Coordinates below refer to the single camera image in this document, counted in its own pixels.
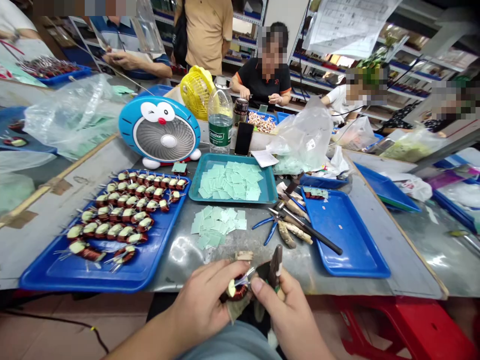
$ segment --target black shirt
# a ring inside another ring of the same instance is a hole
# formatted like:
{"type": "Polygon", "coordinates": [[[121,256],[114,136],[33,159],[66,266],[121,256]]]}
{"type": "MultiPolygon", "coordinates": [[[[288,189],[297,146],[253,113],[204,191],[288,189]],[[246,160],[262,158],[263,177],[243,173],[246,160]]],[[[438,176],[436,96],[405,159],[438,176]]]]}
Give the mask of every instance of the black shirt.
{"type": "Polygon", "coordinates": [[[269,104],[272,94],[283,95],[292,89],[290,83],[290,69],[286,64],[280,64],[275,70],[274,78],[262,78],[262,66],[258,57],[250,58],[235,74],[238,82],[250,90],[252,97],[250,105],[258,108],[259,104],[268,105],[268,111],[273,111],[275,105],[269,104]]]}

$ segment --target smartphone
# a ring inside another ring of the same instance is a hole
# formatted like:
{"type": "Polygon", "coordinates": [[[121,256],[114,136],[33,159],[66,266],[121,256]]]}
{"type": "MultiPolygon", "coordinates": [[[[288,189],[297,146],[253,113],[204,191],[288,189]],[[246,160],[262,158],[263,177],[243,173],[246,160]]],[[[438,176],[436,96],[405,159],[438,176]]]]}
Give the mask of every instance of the smartphone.
{"type": "Polygon", "coordinates": [[[249,154],[250,142],[254,126],[247,122],[238,123],[238,132],[236,133],[235,155],[247,156],[249,154]]]}

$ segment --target workbench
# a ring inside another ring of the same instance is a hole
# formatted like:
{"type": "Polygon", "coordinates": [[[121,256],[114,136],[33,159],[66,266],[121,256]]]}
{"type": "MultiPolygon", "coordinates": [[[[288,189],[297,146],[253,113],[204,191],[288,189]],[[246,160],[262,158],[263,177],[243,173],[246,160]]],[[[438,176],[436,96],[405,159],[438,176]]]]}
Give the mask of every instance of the workbench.
{"type": "MultiPolygon", "coordinates": [[[[199,148],[203,153],[208,152],[208,144],[201,143],[199,148]]],[[[188,177],[191,179],[197,164],[196,161],[188,163],[188,177]]],[[[142,169],[140,157],[126,147],[121,138],[112,136],[72,167],[51,179],[47,186],[42,186],[15,209],[10,218],[4,218],[4,223],[0,221],[0,238],[15,239],[0,241],[0,288],[18,287],[22,272],[50,244],[58,233],[58,227],[70,221],[71,210],[82,207],[84,198],[99,183],[104,182],[110,172],[128,168],[142,169]]],[[[158,171],[171,173],[171,167],[162,167],[158,171]]],[[[390,267],[391,277],[373,279],[331,276],[322,264],[317,247],[297,242],[296,249],[285,248],[283,264],[299,280],[306,294],[405,295],[445,299],[449,293],[448,288],[454,296],[479,296],[479,275],[474,271],[475,267],[478,269],[479,259],[457,240],[443,236],[444,232],[461,227],[456,220],[432,204],[428,206],[439,214],[440,225],[432,223],[426,211],[420,214],[395,213],[393,216],[403,227],[404,233],[358,172],[351,174],[349,184],[340,190],[349,195],[357,208],[390,267]]],[[[267,208],[266,205],[195,202],[185,199],[156,274],[145,290],[179,291],[193,270],[211,261],[233,257],[239,250],[255,253],[253,266],[270,260],[275,245],[283,244],[278,232],[267,246],[263,246],[270,226],[250,230],[254,224],[270,216],[267,208]],[[232,232],[225,244],[218,248],[199,250],[198,235],[190,235],[191,224],[194,214],[206,205],[222,208],[233,206],[236,210],[246,210],[248,230],[232,232]]]]}

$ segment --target hand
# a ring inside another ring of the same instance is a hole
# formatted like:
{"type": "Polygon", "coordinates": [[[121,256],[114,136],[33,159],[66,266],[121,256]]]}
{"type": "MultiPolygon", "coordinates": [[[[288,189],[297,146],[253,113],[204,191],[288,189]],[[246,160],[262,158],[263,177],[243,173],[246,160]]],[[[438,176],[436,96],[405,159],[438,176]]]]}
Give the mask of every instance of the hand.
{"type": "Polygon", "coordinates": [[[273,331],[287,359],[333,359],[300,283],[285,269],[281,271],[280,287],[285,302],[261,278],[251,279],[253,294],[270,314],[273,331]]]}
{"type": "Polygon", "coordinates": [[[278,94],[272,94],[268,97],[269,104],[280,104],[282,102],[282,97],[278,94]]]}
{"type": "Polygon", "coordinates": [[[144,60],[125,51],[110,52],[105,54],[112,58],[112,62],[125,70],[141,69],[144,60]]]}
{"type": "Polygon", "coordinates": [[[248,89],[248,87],[245,87],[243,85],[240,87],[240,97],[247,101],[250,100],[250,90],[248,89]]]}
{"type": "Polygon", "coordinates": [[[231,279],[249,269],[247,261],[220,260],[193,272],[173,305],[165,311],[166,327],[175,339],[177,356],[222,330],[230,317],[219,300],[231,279]]]}

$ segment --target yellow shirt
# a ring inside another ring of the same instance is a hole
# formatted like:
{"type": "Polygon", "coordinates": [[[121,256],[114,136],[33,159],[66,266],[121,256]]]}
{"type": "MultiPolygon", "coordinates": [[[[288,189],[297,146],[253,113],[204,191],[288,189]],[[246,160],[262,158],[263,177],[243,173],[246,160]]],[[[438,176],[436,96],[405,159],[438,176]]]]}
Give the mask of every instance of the yellow shirt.
{"type": "Polygon", "coordinates": [[[188,36],[186,62],[203,67],[212,75],[221,75],[223,40],[232,41],[232,1],[177,0],[178,13],[184,2],[188,36]]]}

